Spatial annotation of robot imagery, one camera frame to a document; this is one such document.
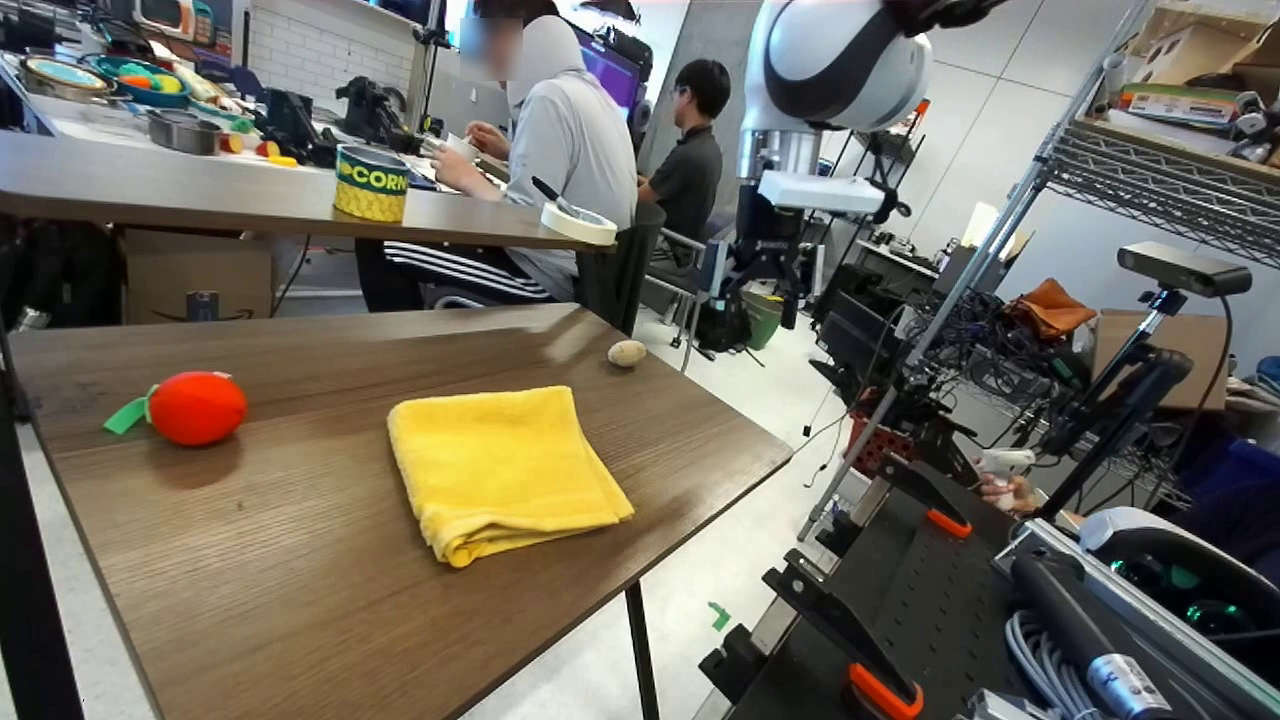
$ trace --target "metal pole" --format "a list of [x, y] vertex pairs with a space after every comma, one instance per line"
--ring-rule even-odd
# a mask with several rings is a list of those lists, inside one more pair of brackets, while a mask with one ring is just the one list
[[[1090, 112], [1093, 97], [1101, 93], [1101, 85], [1114, 75], [1131, 28], [1151, 13], [1151, 0], [1139, 0], [1130, 9], [1130, 16], [1122, 20], [1115, 38], [1104, 47], [1104, 57], [1096, 60], [1093, 75], [1080, 85], [1080, 93], [1072, 97], [1063, 118], [1052, 125], [1052, 133], [1043, 136], [1043, 143], [1033, 156], [1029, 177], [1012, 188], [1001, 221], [992, 222], [989, 239], [980, 244], [980, 251], [966, 262], [955, 286], [946, 297], [946, 305], [937, 306], [937, 316], [929, 321], [929, 327], [920, 332], [920, 340], [914, 343], [904, 367], [924, 362], [924, 353], [933, 346], [933, 340], [946, 332], [946, 323], [953, 321], [953, 313], [962, 306], [962, 301], [975, 286], [975, 281], [992, 266], [992, 260], [1001, 260], [1001, 251], [1009, 248], [1012, 230], [1019, 227], [1019, 221], [1033, 213], [1041, 188], [1048, 185], [1048, 160], [1056, 151], [1056, 143], [1069, 136], [1069, 126], [1077, 125], [1077, 117]], [[843, 467], [834, 477], [834, 482], [823, 487], [823, 496], [813, 504], [801, 538], [815, 529], [815, 518], [827, 512], [827, 504], [837, 501], [842, 482], [853, 472], [853, 454], [878, 437], [879, 420], [889, 415], [897, 400], [897, 389], [884, 393], [884, 400], [878, 402], [871, 420], [861, 426], [861, 437], [853, 439]]]

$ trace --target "cardboard box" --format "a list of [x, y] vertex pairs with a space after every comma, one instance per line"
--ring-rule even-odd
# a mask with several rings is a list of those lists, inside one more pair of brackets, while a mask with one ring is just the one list
[[1197, 75], [1220, 75], [1264, 38], [1269, 22], [1161, 9], [1130, 47], [1130, 85], [1188, 85]]
[[[1145, 313], [1096, 313], [1096, 334], [1093, 334], [1093, 374], [1104, 371], [1126, 340], [1136, 332]], [[1151, 343], [1158, 346], [1177, 346], [1192, 357], [1192, 374], [1177, 384], [1161, 408], [1200, 408], [1200, 394], [1211, 380], [1217, 357], [1223, 353], [1228, 323], [1217, 316], [1170, 316]], [[1220, 413], [1228, 402], [1228, 374], [1231, 367], [1220, 371], [1217, 389], [1209, 393], [1203, 408]]]
[[274, 313], [274, 248], [238, 234], [178, 234], [178, 230], [128, 230], [121, 234], [125, 323], [164, 323], [164, 321], [208, 321], [208, 301], [217, 321], [254, 321]]

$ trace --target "desk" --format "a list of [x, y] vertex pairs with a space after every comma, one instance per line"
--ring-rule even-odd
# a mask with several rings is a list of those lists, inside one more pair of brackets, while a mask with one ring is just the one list
[[[164, 717], [451, 717], [734, 508], [784, 443], [563, 305], [158, 323], [13, 340], [36, 432]], [[254, 394], [208, 450], [101, 420], [180, 367]], [[637, 517], [439, 567], [403, 501], [398, 400], [573, 384]]]
[[586, 248], [532, 209], [410, 193], [403, 222], [332, 213], [332, 170], [214, 162], [180, 151], [0, 133], [0, 217], [173, 230], [296, 230], [487, 248]]

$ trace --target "chair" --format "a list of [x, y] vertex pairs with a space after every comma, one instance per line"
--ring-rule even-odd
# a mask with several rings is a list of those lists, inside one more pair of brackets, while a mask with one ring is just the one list
[[666, 221], [666, 209], [637, 202], [637, 221], [615, 234], [611, 251], [577, 251], [577, 301], [626, 334], [637, 327], [646, 266]]
[[709, 221], [709, 239], [692, 239], [692, 234], [680, 234], [672, 227], [666, 227], [660, 234], [672, 248], [685, 248], [692, 254], [692, 262], [653, 260], [646, 266], [646, 283], [685, 301], [680, 327], [672, 334], [672, 343], [685, 340], [685, 358], [680, 358], [680, 371], [685, 371], [689, 357], [692, 357], [692, 343], [698, 343], [698, 323], [701, 323], [706, 301], [720, 297], [720, 286], [728, 281], [728, 248], [734, 248], [736, 230], [734, 230], [728, 217], [712, 217]]

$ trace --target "shelf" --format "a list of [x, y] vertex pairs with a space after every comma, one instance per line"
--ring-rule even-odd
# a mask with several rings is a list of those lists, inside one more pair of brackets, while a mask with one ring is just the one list
[[1048, 156], [1061, 195], [1280, 266], [1280, 170], [1072, 118]]

